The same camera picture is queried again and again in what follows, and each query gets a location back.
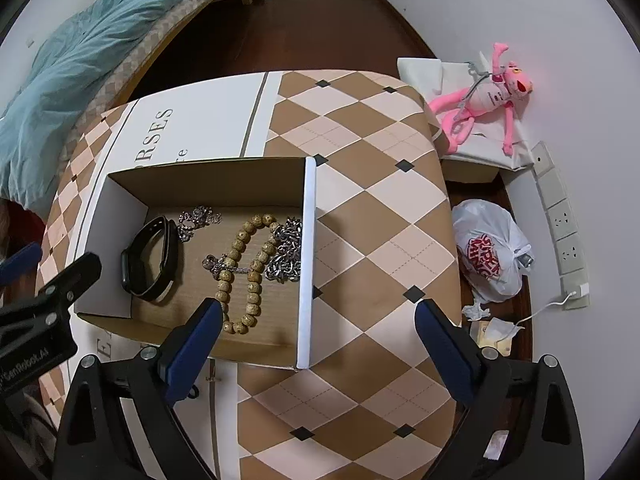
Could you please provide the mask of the bed with patterned mattress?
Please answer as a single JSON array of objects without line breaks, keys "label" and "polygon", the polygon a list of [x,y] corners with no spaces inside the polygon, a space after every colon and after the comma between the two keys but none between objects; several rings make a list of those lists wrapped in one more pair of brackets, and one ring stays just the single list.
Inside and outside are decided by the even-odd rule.
[{"label": "bed with patterned mattress", "polygon": [[51,40],[78,39],[61,62],[64,76],[74,75],[76,98],[63,100],[70,119],[61,128],[61,171],[70,161],[81,133],[106,110],[126,101],[134,81],[191,18],[214,0],[96,0],[63,24]]}]

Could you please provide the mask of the checkered tablecloth with text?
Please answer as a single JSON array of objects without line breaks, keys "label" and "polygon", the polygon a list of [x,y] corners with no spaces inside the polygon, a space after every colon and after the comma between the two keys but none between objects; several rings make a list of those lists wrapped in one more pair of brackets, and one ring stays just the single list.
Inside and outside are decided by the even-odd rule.
[{"label": "checkered tablecloth with text", "polygon": [[209,159],[316,164],[310,364],[221,360],[181,410],[226,479],[419,479],[454,400],[414,328],[431,299],[461,318],[450,201],[419,93],[356,70],[187,84],[108,110],[80,138],[43,235],[38,282],[81,254],[81,216],[113,171]]}]

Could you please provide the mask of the white cardboard box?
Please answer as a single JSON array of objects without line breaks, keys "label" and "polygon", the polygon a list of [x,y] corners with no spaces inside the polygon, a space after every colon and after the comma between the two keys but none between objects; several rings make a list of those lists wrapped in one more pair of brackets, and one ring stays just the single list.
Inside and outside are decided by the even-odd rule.
[{"label": "white cardboard box", "polygon": [[[205,298],[221,303],[216,358],[304,370],[310,364],[316,164],[309,157],[202,160],[114,171],[81,216],[81,252],[101,276],[75,302],[84,321],[159,344]],[[178,230],[174,284],[157,302],[120,284],[120,255],[158,216]]]}]

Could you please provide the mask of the crumpled white tissue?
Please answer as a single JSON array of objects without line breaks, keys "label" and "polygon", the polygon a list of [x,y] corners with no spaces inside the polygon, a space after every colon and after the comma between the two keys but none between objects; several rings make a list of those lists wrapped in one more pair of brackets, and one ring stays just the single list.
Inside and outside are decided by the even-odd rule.
[{"label": "crumpled white tissue", "polygon": [[490,318],[491,312],[486,304],[470,304],[462,308],[462,315],[470,322],[480,321],[483,318]]}]

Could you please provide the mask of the cardboard box under bag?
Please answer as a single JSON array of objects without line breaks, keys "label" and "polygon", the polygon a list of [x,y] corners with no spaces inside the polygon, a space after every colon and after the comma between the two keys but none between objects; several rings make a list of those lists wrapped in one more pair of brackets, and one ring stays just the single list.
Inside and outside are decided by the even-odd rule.
[{"label": "cardboard box under bag", "polygon": [[464,184],[490,183],[500,172],[498,167],[464,160],[443,159],[440,166],[446,181]]}]

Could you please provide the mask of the white plastic bag red print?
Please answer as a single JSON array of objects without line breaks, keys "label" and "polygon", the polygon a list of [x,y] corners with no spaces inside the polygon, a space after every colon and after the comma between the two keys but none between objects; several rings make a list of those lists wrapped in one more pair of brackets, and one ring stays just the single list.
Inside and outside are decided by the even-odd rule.
[{"label": "white plastic bag red print", "polygon": [[451,211],[463,274],[482,304],[511,299],[534,263],[532,245],[512,214],[487,200],[464,200]]}]

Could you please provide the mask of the teal duvet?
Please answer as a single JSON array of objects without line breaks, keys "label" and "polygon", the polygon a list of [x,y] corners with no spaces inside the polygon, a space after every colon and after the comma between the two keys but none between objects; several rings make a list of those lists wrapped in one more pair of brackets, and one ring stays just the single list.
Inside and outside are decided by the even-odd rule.
[{"label": "teal duvet", "polygon": [[50,208],[68,136],[106,78],[181,0],[96,0],[40,47],[1,119],[1,197]]}]

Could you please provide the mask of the white wall power strip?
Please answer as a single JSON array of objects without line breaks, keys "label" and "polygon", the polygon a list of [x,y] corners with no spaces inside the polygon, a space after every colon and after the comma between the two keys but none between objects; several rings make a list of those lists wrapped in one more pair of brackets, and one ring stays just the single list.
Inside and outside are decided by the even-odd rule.
[{"label": "white wall power strip", "polygon": [[[564,298],[573,286],[588,282],[582,242],[563,179],[559,169],[555,167],[547,145],[544,142],[538,142],[530,152],[538,193],[550,229]],[[570,301],[562,308],[577,310],[589,306],[588,295],[582,299]]]}]

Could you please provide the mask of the black smart band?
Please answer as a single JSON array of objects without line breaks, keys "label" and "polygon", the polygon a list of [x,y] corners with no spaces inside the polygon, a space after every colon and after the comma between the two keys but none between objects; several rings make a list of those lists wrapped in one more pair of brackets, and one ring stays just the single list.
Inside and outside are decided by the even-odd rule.
[{"label": "black smart band", "polygon": [[158,216],[142,226],[120,255],[120,284],[131,296],[162,300],[177,276],[178,230],[174,220]]}]

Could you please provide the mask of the pink panther plush toy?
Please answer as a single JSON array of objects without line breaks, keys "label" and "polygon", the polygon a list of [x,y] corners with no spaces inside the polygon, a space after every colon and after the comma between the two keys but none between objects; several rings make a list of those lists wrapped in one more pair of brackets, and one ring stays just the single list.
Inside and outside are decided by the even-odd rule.
[{"label": "pink panther plush toy", "polygon": [[534,85],[515,62],[501,64],[501,57],[507,50],[507,44],[496,42],[488,74],[481,76],[471,87],[438,96],[427,103],[435,116],[442,114],[439,125],[447,141],[447,154],[454,154],[469,139],[477,118],[501,108],[504,111],[502,151],[506,156],[513,155],[515,101],[527,98]]}]

